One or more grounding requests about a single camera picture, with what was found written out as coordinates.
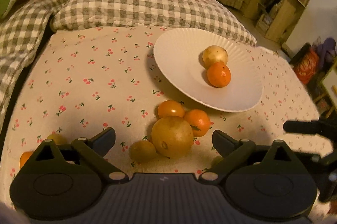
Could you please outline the small brown longan fruit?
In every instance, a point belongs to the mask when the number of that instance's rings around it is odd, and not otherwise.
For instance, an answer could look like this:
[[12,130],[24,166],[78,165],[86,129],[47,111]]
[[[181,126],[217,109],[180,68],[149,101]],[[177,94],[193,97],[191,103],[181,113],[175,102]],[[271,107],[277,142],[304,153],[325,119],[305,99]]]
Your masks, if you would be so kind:
[[137,141],[130,146],[129,156],[137,163],[147,163],[156,157],[156,148],[149,141]]

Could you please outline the large yellow-brown round fruit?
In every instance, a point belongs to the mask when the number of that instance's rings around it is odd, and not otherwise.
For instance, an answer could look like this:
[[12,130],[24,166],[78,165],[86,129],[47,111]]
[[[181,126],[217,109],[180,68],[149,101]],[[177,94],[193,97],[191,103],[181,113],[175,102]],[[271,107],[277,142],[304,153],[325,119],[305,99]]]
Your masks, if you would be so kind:
[[194,133],[189,123],[183,118],[168,116],[159,119],[153,125],[151,141],[159,154],[177,159],[190,152]]

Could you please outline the white cabinet with drawers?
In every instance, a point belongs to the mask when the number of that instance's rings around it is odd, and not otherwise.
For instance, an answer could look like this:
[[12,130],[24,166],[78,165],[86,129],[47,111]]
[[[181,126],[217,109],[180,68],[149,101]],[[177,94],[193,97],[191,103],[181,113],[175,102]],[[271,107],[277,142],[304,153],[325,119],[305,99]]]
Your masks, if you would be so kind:
[[327,113],[324,115],[324,118],[328,119],[336,111],[336,61],[323,77],[320,84],[323,86],[323,92],[314,99],[314,103],[318,103],[324,97],[329,98],[331,107],[327,109]]

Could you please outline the small yellow-green fruit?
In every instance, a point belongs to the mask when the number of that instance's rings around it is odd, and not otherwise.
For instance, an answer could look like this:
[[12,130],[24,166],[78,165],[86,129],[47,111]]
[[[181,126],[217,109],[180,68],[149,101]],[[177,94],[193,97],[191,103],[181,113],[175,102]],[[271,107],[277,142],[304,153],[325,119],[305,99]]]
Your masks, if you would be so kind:
[[66,145],[66,144],[68,144],[67,139],[60,134],[51,134],[47,137],[47,139],[53,140],[56,145]]

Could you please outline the orange tangerine with stem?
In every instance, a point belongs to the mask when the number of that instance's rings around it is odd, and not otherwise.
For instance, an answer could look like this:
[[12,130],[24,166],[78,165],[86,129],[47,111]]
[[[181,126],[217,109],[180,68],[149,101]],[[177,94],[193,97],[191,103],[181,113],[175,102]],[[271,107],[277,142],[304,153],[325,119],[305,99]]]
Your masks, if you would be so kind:
[[185,113],[183,118],[191,126],[194,137],[203,137],[211,127],[210,118],[203,110],[190,110]]

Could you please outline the orange printed bag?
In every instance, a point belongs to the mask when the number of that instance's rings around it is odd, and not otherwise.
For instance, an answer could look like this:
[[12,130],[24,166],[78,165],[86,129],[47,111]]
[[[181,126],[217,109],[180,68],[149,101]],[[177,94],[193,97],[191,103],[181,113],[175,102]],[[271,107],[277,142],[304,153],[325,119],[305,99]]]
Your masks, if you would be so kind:
[[312,48],[309,48],[304,57],[294,65],[294,72],[302,84],[306,85],[310,82],[317,72],[318,64],[318,55]]

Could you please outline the small orange fruit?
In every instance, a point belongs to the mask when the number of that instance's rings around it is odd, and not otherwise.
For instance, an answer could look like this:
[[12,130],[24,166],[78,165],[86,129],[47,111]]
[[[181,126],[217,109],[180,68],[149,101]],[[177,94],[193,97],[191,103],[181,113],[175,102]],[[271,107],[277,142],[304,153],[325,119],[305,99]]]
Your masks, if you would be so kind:
[[26,151],[24,152],[20,159],[19,159],[19,167],[22,168],[24,166],[24,164],[27,162],[27,160],[31,157],[31,155],[33,154],[33,151]]

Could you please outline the cherry print white cloth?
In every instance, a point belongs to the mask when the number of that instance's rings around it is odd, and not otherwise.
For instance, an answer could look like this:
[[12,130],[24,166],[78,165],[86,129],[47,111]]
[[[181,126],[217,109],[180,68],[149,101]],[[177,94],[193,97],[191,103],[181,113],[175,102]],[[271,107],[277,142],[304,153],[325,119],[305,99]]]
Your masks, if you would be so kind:
[[290,65],[261,47],[245,45],[263,85],[261,101],[243,113],[224,113],[204,107],[177,90],[156,65],[153,47],[164,27],[103,27],[59,31],[37,59],[7,125],[1,156],[1,201],[11,205],[9,187],[19,172],[19,159],[51,134],[68,141],[91,138],[107,127],[116,143],[105,159],[128,175],[135,172],[202,174],[219,159],[211,132],[195,138],[189,155],[171,160],[158,157],[146,165],[128,154],[136,141],[150,137],[156,108],[166,100],[185,109],[204,110],[211,130],[258,145],[284,140],[290,148],[326,155],[328,140],[317,135],[283,131],[288,119],[309,121],[319,114]]

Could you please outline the purple cloth item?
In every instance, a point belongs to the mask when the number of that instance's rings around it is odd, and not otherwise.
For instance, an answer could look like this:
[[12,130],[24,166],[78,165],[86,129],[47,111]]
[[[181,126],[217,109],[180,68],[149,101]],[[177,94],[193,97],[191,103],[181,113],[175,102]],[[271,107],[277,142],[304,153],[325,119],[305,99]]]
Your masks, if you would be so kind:
[[336,41],[332,37],[328,37],[323,43],[319,44],[316,52],[319,56],[319,66],[323,66],[325,62],[332,63],[336,57]]

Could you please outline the orange cherry tomato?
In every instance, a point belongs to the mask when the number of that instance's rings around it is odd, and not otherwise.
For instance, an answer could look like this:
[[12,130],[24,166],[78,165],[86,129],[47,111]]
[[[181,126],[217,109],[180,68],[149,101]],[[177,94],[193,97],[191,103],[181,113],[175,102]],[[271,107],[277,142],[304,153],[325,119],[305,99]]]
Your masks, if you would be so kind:
[[185,115],[185,109],[180,103],[173,100],[167,100],[158,106],[157,114],[159,118],[168,116],[177,116],[183,118]]

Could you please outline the orange tangerine on plate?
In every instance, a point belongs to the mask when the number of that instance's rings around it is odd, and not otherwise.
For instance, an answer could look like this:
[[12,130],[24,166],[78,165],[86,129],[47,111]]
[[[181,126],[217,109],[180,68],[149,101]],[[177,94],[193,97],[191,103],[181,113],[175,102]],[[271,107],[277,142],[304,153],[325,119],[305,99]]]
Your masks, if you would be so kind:
[[231,72],[222,61],[212,64],[207,69],[207,79],[216,88],[226,87],[231,81]]

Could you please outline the pale yellow round fruit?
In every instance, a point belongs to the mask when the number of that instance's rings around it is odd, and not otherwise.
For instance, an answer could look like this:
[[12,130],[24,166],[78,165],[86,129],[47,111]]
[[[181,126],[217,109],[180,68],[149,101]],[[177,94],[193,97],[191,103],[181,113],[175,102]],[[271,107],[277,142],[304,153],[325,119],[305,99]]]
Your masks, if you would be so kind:
[[202,60],[205,68],[209,68],[217,62],[223,62],[226,65],[228,63],[228,59],[228,52],[217,45],[209,46],[202,53]]

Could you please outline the white fluted paper plate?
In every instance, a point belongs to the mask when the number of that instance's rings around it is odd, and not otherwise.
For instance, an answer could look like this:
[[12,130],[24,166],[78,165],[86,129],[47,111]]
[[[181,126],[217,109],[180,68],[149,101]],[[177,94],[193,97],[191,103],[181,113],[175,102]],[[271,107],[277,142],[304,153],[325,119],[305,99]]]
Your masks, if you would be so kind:
[[[223,88],[211,86],[206,77],[202,53],[211,45],[218,45],[229,54],[231,82]],[[160,35],[153,53],[164,77],[200,104],[238,113],[254,108],[261,100],[261,76],[241,43],[201,29],[179,28]]]

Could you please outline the grey white checkered quilt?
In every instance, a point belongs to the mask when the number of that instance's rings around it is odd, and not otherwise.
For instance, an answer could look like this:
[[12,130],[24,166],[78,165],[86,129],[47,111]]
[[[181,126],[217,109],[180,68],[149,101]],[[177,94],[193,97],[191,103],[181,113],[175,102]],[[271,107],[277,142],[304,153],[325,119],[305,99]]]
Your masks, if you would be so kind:
[[29,0],[1,19],[1,135],[37,59],[59,31],[195,28],[255,47],[256,38],[216,0]]

